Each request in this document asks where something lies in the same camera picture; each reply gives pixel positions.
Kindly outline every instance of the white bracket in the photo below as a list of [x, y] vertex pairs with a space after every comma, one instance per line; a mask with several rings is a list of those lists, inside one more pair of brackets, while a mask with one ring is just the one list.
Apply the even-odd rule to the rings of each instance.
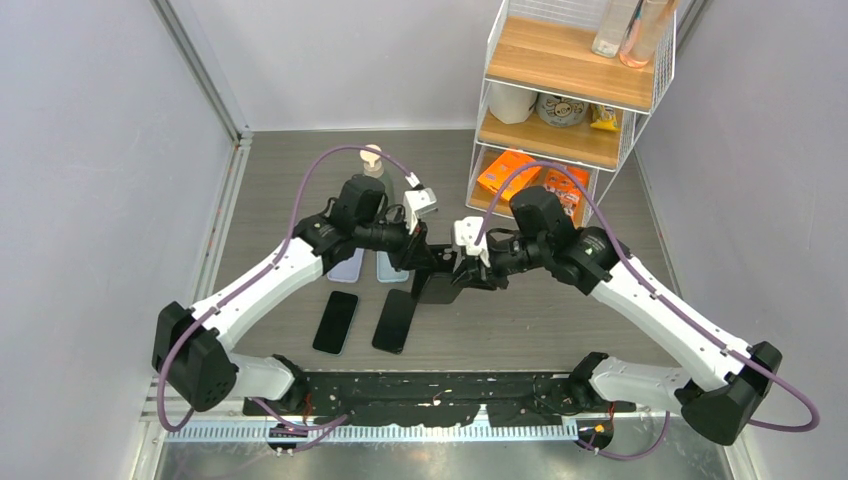
[[430, 212], [436, 211], [436, 194], [432, 188], [407, 190], [403, 194], [403, 208], [406, 210], [406, 226], [409, 233], [415, 231], [418, 220]]
[[480, 257], [483, 265], [491, 267], [489, 263], [489, 246], [486, 243], [486, 236], [483, 235], [480, 240], [480, 245], [474, 245], [474, 240], [480, 229], [483, 227], [483, 217], [465, 217], [462, 220], [453, 222], [453, 243], [458, 247], [465, 247], [465, 253], [472, 257]]

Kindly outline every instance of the black mounting base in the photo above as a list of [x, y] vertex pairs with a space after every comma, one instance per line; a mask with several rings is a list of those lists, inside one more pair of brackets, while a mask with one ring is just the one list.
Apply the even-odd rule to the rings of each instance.
[[462, 292], [462, 287], [453, 284], [458, 254], [450, 244], [430, 245], [430, 253], [435, 267], [415, 270], [412, 298], [421, 304], [449, 305]]
[[[177, 339], [194, 322], [192, 311], [177, 302], [171, 302], [159, 313], [151, 362], [157, 372], [162, 371], [162, 363]], [[201, 326], [177, 353], [167, 380], [192, 408], [205, 412], [232, 391], [236, 372], [214, 329]]]
[[[486, 405], [493, 427], [559, 425], [561, 416], [604, 413], [609, 403], [578, 405], [574, 386], [555, 372], [306, 372], [312, 415], [326, 423], [347, 414], [349, 425], [397, 424], [427, 427], [468, 425]], [[281, 415], [302, 414], [306, 405], [288, 409], [269, 405]], [[635, 405], [617, 402], [619, 412]], [[245, 401], [244, 414], [265, 412]]]

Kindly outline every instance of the black smartphone screen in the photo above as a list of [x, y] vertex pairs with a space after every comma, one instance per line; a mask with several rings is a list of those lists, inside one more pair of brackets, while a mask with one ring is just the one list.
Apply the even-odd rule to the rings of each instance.
[[390, 290], [383, 305], [383, 313], [374, 331], [371, 346], [377, 350], [400, 354], [409, 334], [412, 316], [415, 314], [417, 302], [412, 294], [403, 290]]
[[338, 355], [342, 353], [347, 332], [353, 322], [353, 314], [356, 312], [356, 304], [359, 297], [350, 293], [333, 292], [312, 341], [312, 348], [322, 352]]

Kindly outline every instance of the gray wall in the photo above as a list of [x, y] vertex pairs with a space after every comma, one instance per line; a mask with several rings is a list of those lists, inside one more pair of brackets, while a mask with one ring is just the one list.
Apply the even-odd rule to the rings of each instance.
[[253, 130], [473, 128], [501, 3], [185, 1]]
[[[818, 430], [748, 427], [762, 478], [845, 478], [848, 45], [842, 2], [714, 2], [642, 137], [685, 297], [749, 342], [822, 411]], [[799, 424], [779, 388], [757, 418]]]
[[231, 151], [149, 2], [0, 6], [0, 477], [126, 478]]

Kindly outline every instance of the orange box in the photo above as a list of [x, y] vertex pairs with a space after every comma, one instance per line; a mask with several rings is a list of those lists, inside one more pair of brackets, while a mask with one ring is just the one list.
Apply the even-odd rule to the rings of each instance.
[[[492, 163], [483, 173], [477, 177], [477, 183], [483, 188], [492, 192], [498, 193], [501, 185], [506, 181], [507, 177], [517, 170], [520, 166], [533, 161], [533, 157], [523, 153], [507, 151], [501, 154], [497, 160]], [[512, 179], [509, 186], [501, 195], [501, 200], [509, 201], [513, 195], [521, 191], [539, 176], [539, 171], [542, 167], [533, 167], [519, 173], [517, 177]]]
[[[577, 167], [566, 167], [568, 172], [574, 175], [584, 188], [589, 186], [589, 172], [581, 170]], [[556, 170], [548, 170], [548, 175], [545, 177], [545, 190], [553, 192], [559, 197], [559, 202], [562, 204], [563, 210], [571, 220], [574, 220], [574, 214], [577, 212], [577, 207], [583, 200], [583, 194], [574, 185], [574, 183], [562, 173]]]

